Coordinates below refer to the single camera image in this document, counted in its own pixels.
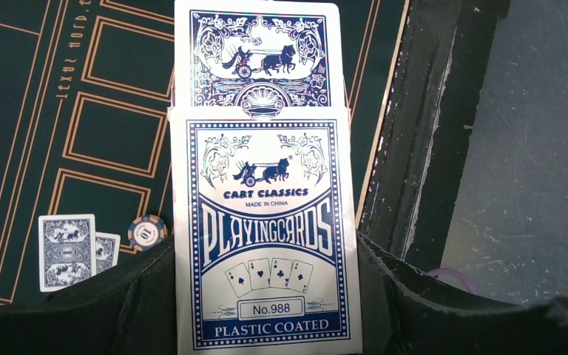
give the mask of deck of cards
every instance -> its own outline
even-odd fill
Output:
[[[334,4],[175,2],[179,354],[362,352]]]
[[[116,266],[121,237],[95,230],[93,214],[38,218],[40,291],[61,290]]]

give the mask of blue dotted border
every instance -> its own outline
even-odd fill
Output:
[[[193,291],[193,299],[194,299],[194,308],[193,308],[193,323],[195,331],[195,338],[197,343],[195,344],[195,348],[211,348],[212,346],[217,345],[250,345],[256,343],[265,343],[268,342],[281,342],[286,340],[305,340],[305,339],[325,339],[325,338],[334,338],[337,337],[338,339],[335,340],[342,340],[348,339],[348,324],[347,324],[347,314],[348,314],[348,303],[346,300],[346,280],[347,277],[343,274],[343,257],[342,257],[342,238],[341,238],[341,217],[340,217],[340,207],[339,207],[339,184],[338,184],[338,160],[337,160],[337,149],[336,149],[336,133],[335,133],[335,120],[329,121],[312,121],[308,122],[300,122],[297,120],[295,122],[270,122],[270,123],[221,123],[221,122],[207,122],[204,123],[203,121],[187,121],[187,125],[189,128],[189,142],[190,142],[190,160],[189,160],[189,168],[190,168],[190,190],[189,190],[189,199],[191,201],[191,215],[190,224],[191,224],[191,231],[192,231],[192,242],[191,242],[191,250],[193,253],[193,261],[192,261],[192,275],[194,275],[193,284],[192,284],[192,291]],[[262,336],[262,337],[255,337],[252,339],[232,339],[232,340],[221,340],[221,341],[201,341],[201,325],[202,325],[202,317],[201,317],[201,304],[202,304],[202,294],[200,292],[200,284],[201,284],[201,275],[199,273],[199,235],[198,235],[198,225],[196,224],[197,219],[197,188],[199,185],[197,173],[197,135],[196,130],[199,129],[264,129],[264,128],[271,128],[271,129],[303,129],[303,128],[314,128],[314,127],[329,127],[329,154],[330,154],[330,167],[331,167],[331,189],[332,194],[334,196],[334,217],[337,219],[337,222],[334,226],[336,229],[336,239],[337,239],[337,269],[338,269],[338,289],[339,289],[339,298],[340,298],[340,309],[339,315],[341,319],[341,331],[338,332],[322,332],[322,333],[313,333],[313,334],[300,334],[300,335],[291,335],[291,336],[281,336],[281,337],[269,337],[269,336]]]

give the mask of green felt table surface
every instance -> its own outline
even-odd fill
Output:
[[[354,200],[365,190],[407,0],[336,0],[353,117]],[[36,301],[38,216],[93,213],[172,231],[170,0],[0,0],[0,305]]]

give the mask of poker chip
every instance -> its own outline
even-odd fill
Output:
[[[169,235],[164,221],[158,216],[147,214],[136,218],[127,230],[127,238],[134,249],[146,251]]]

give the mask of worn black edge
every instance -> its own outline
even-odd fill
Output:
[[[493,35],[509,5],[410,3],[359,228],[421,269],[440,265]]]

